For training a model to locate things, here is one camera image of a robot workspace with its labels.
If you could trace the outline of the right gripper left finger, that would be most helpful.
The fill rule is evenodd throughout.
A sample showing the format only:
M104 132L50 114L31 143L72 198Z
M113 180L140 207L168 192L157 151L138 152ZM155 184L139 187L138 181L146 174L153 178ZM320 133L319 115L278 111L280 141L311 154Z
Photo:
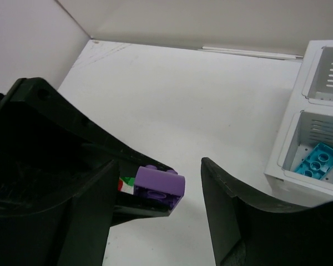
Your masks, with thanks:
M0 210L0 265L102 265L118 179L111 161L31 208Z

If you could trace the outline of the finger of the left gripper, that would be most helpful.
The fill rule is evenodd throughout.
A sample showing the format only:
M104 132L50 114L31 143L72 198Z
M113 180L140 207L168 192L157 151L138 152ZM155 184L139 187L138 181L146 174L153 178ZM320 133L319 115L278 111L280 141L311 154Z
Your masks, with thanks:
M0 93L0 205L33 205L114 160L125 177L172 168L133 150L80 112L43 78Z
M118 192L110 226L117 226L135 219L167 217L170 214L171 209L155 199Z

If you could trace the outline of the long teal lego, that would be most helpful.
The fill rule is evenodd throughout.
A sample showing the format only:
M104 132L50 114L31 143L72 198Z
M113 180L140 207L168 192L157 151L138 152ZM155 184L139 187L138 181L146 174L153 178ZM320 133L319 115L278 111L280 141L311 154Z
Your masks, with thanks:
M320 142L301 159L293 172L316 180L323 180L332 169L333 148Z

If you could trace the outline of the purple arched lego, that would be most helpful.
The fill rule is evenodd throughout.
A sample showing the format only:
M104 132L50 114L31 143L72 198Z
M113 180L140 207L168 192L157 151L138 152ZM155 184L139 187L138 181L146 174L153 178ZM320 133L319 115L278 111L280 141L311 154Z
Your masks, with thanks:
M140 166L135 176L133 195L156 200L173 210L185 193L185 177L175 170L158 170L156 166Z

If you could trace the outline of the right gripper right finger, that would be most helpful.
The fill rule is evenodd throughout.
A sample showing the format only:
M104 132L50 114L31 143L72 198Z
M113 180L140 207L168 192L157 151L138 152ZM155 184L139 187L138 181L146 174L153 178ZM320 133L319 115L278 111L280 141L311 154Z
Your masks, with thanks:
M282 201L207 157L201 182L217 265L333 265L333 201Z

